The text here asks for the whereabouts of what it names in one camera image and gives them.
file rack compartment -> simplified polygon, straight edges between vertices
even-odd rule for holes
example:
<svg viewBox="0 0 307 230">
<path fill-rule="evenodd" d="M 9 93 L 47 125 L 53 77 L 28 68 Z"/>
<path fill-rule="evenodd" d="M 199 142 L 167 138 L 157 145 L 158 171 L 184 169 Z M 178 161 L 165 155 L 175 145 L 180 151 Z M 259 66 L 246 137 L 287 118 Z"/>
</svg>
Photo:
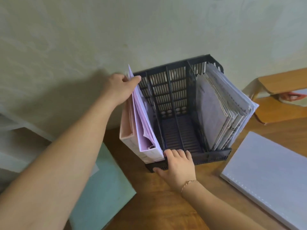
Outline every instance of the file rack compartment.
<svg viewBox="0 0 307 230">
<path fill-rule="evenodd" d="M 224 72 L 223 67 L 208 54 L 134 73 L 142 77 L 140 90 L 153 107 L 153 129 L 161 149 L 189 150 L 195 165 L 226 160 L 231 152 L 231 148 L 210 151 L 199 124 L 196 77 L 205 72 L 206 63 Z M 154 167 L 167 170 L 167 158 L 146 164 L 146 167 L 151 172 Z"/>
</svg>

wooden desk surface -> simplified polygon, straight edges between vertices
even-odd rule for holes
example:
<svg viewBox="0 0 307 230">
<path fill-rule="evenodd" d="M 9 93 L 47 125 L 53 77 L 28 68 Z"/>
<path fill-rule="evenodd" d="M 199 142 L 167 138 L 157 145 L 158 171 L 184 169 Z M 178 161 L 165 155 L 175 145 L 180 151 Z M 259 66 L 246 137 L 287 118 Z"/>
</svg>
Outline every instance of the wooden desk surface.
<svg viewBox="0 0 307 230">
<path fill-rule="evenodd" d="M 233 150 L 230 157 L 249 131 L 263 135 L 290 150 L 307 156 L 307 118 L 264 126 L 253 117 L 232 145 Z M 119 129 L 108 130 L 104 142 L 137 194 L 114 217 L 106 230 L 208 229 L 196 211 L 183 198 L 173 193 L 157 174 L 149 173 L 143 162 L 118 139 L 118 136 Z M 264 228 L 268 230 L 287 229 L 219 177 L 226 164 L 227 162 L 214 162 L 196 166 L 198 181 L 214 195 Z"/>
</svg>

wooden shelf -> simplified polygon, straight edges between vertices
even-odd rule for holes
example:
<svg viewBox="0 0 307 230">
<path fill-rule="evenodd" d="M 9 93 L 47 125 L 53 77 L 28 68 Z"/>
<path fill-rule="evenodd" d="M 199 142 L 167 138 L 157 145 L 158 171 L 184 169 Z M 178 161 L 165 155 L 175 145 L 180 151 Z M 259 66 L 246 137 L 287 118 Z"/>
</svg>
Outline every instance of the wooden shelf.
<svg viewBox="0 0 307 230">
<path fill-rule="evenodd" d="M 258 80 L 270 94 L 307 88 L 307 68 L 259 77 Z"/>
<path fill-rule="evenodd" d="M 307 107 L 282 103 L 273 96 L 257 98 L 254 102 L 259 104 L 255 114 L 262 123 L 307 117 Z"/>
</svg>

gold chain bracelet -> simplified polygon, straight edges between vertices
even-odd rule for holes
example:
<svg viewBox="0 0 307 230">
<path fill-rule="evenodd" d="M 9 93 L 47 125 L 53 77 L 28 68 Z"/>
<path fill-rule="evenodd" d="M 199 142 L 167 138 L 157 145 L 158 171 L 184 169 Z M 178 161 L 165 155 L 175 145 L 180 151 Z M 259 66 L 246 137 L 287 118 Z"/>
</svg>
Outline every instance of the gold chain bracelet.
<svg viewBox="0 0 307 230">
<path fill-rule="evenodd" d="M 190 180 L 190 181 L 188 181 L 188 182 L 186 182 L 185 184 L 184 184 L 184 186 L 181 188 L 181 195 L 182 195 L 182 191 L 183 191 L 183 188 L 185 188 L 185 186 L 186 185 L 188 185 L 188 184 L 190 184 L 191 182 L 198 182 L 197 180 Z"/>
</svg>

teal folder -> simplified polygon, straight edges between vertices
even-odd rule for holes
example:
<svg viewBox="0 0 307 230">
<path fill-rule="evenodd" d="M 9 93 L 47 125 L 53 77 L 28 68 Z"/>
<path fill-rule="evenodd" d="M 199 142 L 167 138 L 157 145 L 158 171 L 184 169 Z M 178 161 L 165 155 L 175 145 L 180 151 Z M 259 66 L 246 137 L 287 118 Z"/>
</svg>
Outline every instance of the teal folder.
<svg viewBox="0 0 307 230">
<path fill-rule="evenodd" d="M 101 230 L 136 194 L 108 148 L 101 145 L 96 164 L 69 218 L 73 230 Z"/>
</svg>

